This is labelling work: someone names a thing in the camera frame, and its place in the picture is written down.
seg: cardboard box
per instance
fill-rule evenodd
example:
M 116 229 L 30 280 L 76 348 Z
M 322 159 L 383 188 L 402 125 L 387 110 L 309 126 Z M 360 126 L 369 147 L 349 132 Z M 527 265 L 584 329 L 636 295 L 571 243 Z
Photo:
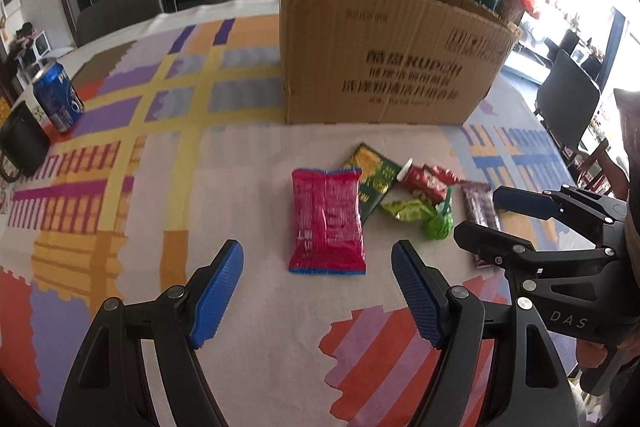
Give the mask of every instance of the cardboard box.
M 290 124 L 462 124 L 517 34 L 471 0 L 281 0 Z

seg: pepsi can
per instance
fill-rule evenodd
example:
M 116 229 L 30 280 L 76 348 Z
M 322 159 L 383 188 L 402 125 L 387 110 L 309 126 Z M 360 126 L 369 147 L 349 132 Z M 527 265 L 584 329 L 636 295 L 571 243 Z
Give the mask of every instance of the pepsi can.
M 45 65 L 33 78 L 33 95 L 60 133 L 80 120 L 84 104 L 71 85 L 65 68 L 58 62 Z

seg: colorful patterned tablecloth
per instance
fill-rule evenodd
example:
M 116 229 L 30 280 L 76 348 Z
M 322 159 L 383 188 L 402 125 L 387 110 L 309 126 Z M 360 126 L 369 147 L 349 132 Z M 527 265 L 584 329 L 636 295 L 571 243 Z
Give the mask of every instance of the colorful patterned tablecloth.
M 228 237 L 244 273 L 198 357 L 230 425 L 405 425 L 437 352 L 421 339 L 390 268 L 407 237 L 450 283 L 506 301 L 499 270 L 477 271 L 452 238 L 378 211 L 364 227 L 367 275 L 293 275 L 290 173 L 340 166 L 361 141 L 397 162 L 444 165 L 468 179 L 542 190 L 571 182 L 556 149 L 498 76 L 461 128 L 284 126 L 278 16 L 226 19 L 122 46 L 106 77 L 76 86 L 86 114 L 57 136 L 33 178 L 3 186 L 0 369 L 55 422 L 66 376 L 108 296 L 153 299 L 209 264 Z M 454 199 L 454 217 L 463 205 Z M 538 248 L 578 248 L 553 221 L 502 216 Z M 556 337 L 565 367 L 571 340 Z M 153 348 L 145 363 L 162 425 L 171 425 Z M 491 343 L 482 345 L 464 425 L 478 416 Z

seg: pink plastic wrapper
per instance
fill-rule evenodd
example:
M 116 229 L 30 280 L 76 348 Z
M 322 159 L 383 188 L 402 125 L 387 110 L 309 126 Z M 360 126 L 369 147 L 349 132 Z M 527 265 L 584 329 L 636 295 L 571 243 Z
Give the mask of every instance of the pink plastic wrapper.
M 358 212 L 360 170 L 296 169 L 292 178 L 296 249 L 289 271 L 365 273 Z

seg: red candy wrapper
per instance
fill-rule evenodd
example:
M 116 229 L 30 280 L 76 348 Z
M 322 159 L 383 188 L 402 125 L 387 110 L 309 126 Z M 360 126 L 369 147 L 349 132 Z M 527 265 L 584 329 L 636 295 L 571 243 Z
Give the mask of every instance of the red candy wrapper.
M 296 211 L 296 249 L 289 271 L 365 273 L 358 212 L 359 169 L 292 173 Z
M 462 198 L 465 201 L 467 219 L 483 227 L 500 230 L 500 221 L 495 212 L 491 185 L 463 180 L 460 182 L 460 188 L 462 188 Z M 491 266 L 478 256 L 474 255 L 474 257 L 476 267 Z
M 438 165 L 418 167 L 409 160 L 398 173 L 398 181 L 412 193 L 419 192 L 437 205 L 447 197 L 447 186 L 455 185 L 459 180 L 449 169 Z

